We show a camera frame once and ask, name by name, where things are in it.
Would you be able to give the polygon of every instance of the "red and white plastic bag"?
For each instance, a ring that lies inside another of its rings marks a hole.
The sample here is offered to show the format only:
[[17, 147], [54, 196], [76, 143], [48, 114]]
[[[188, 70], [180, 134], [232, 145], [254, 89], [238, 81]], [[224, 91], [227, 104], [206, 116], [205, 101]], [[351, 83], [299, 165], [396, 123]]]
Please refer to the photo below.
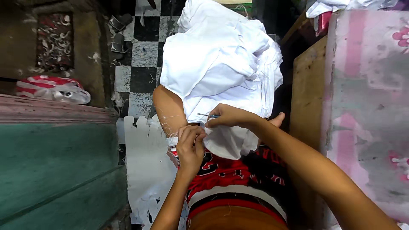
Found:
[[69, 78], [38, 75], [17, 81], [17, 96], [86, 104], [91, 95], [79, 82]]

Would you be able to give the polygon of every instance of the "white fabric scrap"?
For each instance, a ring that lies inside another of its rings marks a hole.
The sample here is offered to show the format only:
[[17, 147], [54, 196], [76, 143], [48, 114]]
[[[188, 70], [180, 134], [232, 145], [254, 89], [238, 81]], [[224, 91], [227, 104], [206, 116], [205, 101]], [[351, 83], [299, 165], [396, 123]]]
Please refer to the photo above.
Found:
[[[274, 91], [282, 84], [282, 55], [259, 20], [211, 0], [187, 0], [179, 33], [166, 39], [160, 84], [179, 96], [189, 123], [206, 123], [219, 103], [261, 117], [271, 115]], [[237, 160], [257, 147], [247, 129], [205, 129], [212, 153]]]
[[308, 0], [306, 4], [307, 18], [315, 18], [325, 12], [340, 9], [377, 10], [394, 7], [398, 0]]

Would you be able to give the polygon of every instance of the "black and white tile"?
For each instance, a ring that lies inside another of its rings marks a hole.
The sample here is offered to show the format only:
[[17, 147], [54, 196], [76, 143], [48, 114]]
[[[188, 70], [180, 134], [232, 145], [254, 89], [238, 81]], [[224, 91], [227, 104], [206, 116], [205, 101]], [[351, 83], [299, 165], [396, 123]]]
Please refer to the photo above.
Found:
[[154, 1], [156, 9], [148, 1], [121, 0], [121, 14], [130, 13], [133, 21], [121, 32], [128, 51], [117, 60], [115, 69], [115, 91], [124, 100], [120, 117], [155, 114], [152, 93], [159, 84], [163, 46], [167, 37], [178, 32], [177, 22], [186, 0]]

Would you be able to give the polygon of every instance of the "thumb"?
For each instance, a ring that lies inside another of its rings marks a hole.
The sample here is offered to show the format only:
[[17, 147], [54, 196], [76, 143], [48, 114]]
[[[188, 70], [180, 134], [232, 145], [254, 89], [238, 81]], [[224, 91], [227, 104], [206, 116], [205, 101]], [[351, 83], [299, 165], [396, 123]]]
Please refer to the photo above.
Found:
[[220, 124], [222, 124], [222, 119], [219, 117], [219, 118], [214, 118], [214, 119], [208, 120], [204, 126], [206, 128], [213, 128], [213, 127], [218, 126]]
[[205, 153], [205, 148], [203, 147], [203, 139], [206, 137], [206, 134], [200, 134], [195, 139], [195, 151], [196, 155], [203, 156]]

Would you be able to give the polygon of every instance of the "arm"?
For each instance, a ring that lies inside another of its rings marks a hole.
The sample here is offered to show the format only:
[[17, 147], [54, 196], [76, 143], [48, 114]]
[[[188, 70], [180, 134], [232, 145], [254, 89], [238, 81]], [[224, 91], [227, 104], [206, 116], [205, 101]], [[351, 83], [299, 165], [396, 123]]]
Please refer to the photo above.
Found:
[[331, 160], [256, 114], [219, 104], [206, 127], [248, 128], [274, 151], [328, 204], [343, 230], [398, 230], [399, 227]]
[[180, 168], [151, 230], [178, 229], [187, 188], [198, 174], [203, 161], [205, 151], [202, 141], [205, 136], [205, 131], [199, 126], [185, 126], [179, 129], [176, 151], [180, 160]]

